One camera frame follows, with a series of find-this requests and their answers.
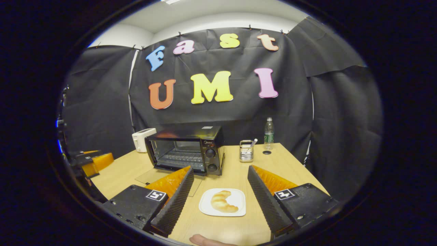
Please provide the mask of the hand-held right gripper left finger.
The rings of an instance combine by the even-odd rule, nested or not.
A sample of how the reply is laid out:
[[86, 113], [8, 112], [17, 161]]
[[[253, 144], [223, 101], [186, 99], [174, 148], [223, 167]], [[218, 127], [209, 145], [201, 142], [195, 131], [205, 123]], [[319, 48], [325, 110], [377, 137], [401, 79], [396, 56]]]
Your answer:
[[194, 181], [191, 166], [175, 171], [146, 187], [130, 185], [103, 207], [146, 232], [168, 237], [173, 231]]

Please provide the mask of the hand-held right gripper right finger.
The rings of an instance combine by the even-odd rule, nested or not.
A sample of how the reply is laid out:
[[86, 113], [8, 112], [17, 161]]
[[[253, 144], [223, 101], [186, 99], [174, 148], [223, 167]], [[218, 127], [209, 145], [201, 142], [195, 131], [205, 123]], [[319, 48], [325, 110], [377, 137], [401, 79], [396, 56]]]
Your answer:
[[298, 186], [254, 165], [247, 179], [273, 237], [308, 227], [338, 206], [336, 199], [311, 183]]

